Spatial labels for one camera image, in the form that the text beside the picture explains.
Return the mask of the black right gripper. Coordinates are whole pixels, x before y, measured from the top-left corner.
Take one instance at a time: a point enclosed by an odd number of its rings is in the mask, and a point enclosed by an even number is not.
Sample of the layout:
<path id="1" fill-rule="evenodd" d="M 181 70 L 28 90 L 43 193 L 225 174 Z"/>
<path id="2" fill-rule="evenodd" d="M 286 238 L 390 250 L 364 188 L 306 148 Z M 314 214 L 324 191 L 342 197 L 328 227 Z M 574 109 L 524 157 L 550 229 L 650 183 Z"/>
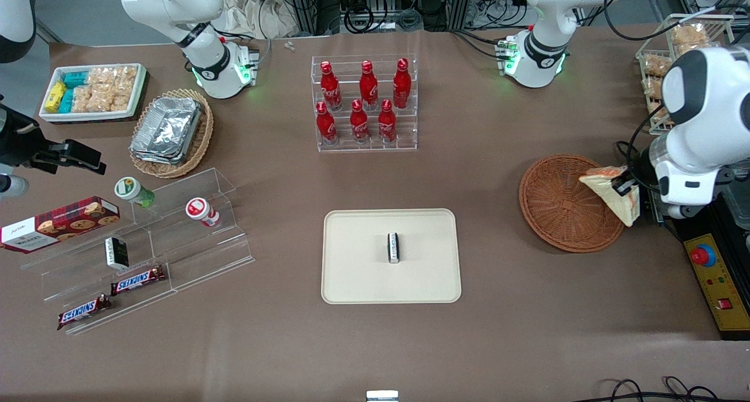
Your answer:
<path id="1" fill-rule="evenodd" d="M 1 105 L 1 162 L 11 167 L 38 169 L 51 175 L 59 167 L 75 167 L 104 175 L 107 165 L 101 162 L 101 153 L 80 141 L 67 139 L 59 145 L 59 154 L 49 147 L 53 141 L 45 138 L 39 124 L 4 104 Z M 86 162 L 99 162 L 94 165 Z"/>

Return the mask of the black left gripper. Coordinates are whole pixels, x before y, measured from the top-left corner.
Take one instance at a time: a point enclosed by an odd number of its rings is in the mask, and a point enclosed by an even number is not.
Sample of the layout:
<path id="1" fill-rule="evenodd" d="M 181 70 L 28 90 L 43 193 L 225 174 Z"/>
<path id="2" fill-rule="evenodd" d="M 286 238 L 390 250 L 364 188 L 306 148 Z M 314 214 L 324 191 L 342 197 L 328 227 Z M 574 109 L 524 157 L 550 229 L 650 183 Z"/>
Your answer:
<path id="1" fill-rule="evenodd" d="M 632 186 L 645 186 L 648 189 L 661 189 L 661 182 L 656 175 L 656 170 L 650 159 L 650 148 L 643 148 L 637 154 L 637 178 L 630 172 L 629 167 L 624 166 L 621 176 L 611 180 L 611 188 L 619 196 L 627 196 L 632 191 Z"/>

